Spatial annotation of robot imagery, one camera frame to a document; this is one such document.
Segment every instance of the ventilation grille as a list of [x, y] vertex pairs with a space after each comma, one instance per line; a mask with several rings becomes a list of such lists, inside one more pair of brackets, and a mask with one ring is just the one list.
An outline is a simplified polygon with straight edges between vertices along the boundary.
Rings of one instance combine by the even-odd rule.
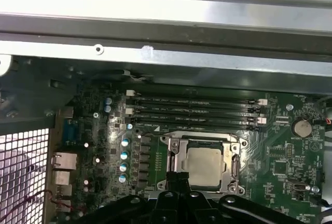
[[[0, 217], [45, 189], [48, 129], [0, 136]], [[24, 203], [5, 224], [42, 223], [44, 194]]]

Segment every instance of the electrolytic capacitor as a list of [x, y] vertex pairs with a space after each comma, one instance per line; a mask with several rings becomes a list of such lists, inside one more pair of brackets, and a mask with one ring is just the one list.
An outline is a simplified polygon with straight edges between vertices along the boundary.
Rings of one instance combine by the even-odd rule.
[[129, 156], [128, 152], [127, 151], [123, 151], [123, 152], [121, 152], [120, 158], [122, 160], [125, 160], [125, 159], [128, 158], [128, 156]]
[[124, 138], [122, 141], [121, 141], [121, 145], [123, 147], [127, 147], [129, 145], [129, 139], [128, 138]]
[[124, 183], [127, 180], [127, 176], [125, 174], [122, 174], [119, 176], [119, 182]]
[[112, 100], [111, 98], [109, 98], [109, 97], [107, 97], [107, 98], [105, 99], [105, 104], [106, 104], [106, 105], [110, 105], [110, 104], [112, 104], [112, 102], [113, 102], [113, 100]]
[[121, 172], [126, 172], [127, 168], [128, 168], [128, 165], [126, 163], [122, 163], [119, 167]]
[[112, 108], [111, 108], [109, 105], [106, 105], [106, 106], [104, 107], [104, 111], [105, 111], [106, 113], [110, 113], [111, 110], [112, 110]]

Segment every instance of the red wire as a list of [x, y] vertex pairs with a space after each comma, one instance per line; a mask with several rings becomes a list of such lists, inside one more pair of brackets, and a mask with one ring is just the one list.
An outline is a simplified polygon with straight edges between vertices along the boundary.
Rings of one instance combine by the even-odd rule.
[[48, 189], [44, 189], [41, 191], [38, 191], [37, 193], [33, 194], [30, 197], [25, 196], [24, 200], [22, 202], [20, 202], [19, 204], [17, 204], [16, 206], [14, 206], [6, 215], [4, 215], [3, 217], [0, 218], [0, 223], [3, 222], [4, 220], [6, 220], [6, 218], [12, 214], [15, 210], [17, 210], [20, 206], [22, 206], [24, 203], [29, 202], [30, 200], [33, 200], [37, 195], [41, 194], [41, 193], [48, 193], [49, 194], [49, 200], [51, 201], [51, 203], [54, 203], [56, 205], [61, 205], [61, 206], [65, 206], [70, 208], [71, 211], [74, 211], [74, 208], [72, 206], [69, 206], [65, 203], [62, 203], [61, 201], [55, 201], [53, 200], [53, 193], [51, 190]]

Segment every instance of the green circuit board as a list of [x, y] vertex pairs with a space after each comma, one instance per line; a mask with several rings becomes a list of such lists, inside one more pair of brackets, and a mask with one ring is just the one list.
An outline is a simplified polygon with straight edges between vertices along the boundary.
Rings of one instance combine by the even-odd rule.
[[[78, 154], [71, 201], [84, 202], [87, 213], [158, 190], [168, 156], [161, 138], [178, 130], [232, 133], [248, 142], [241, 154], [243, 197], [306, 223], [320, 212], [310, 197], [321, 195], [325, 126], [312, 96], [96, 82], [83, 84], [72, 105], [62, 149]], [[308, 128], [296, 129], [303, 121], [310, 123], [309, 135]]]

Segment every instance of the cpu socket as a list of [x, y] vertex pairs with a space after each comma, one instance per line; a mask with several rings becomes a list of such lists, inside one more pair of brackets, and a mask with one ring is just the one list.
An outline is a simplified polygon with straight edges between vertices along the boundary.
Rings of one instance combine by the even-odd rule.
[[[247, 141], [232, 134], [175, 131], [160, 140], [168, 145], [168, 171], [189, 172], [192, 190], [245, 193], [239, 186], [241, 149]], [[162, 189], [165, 182], [159, 182]]]

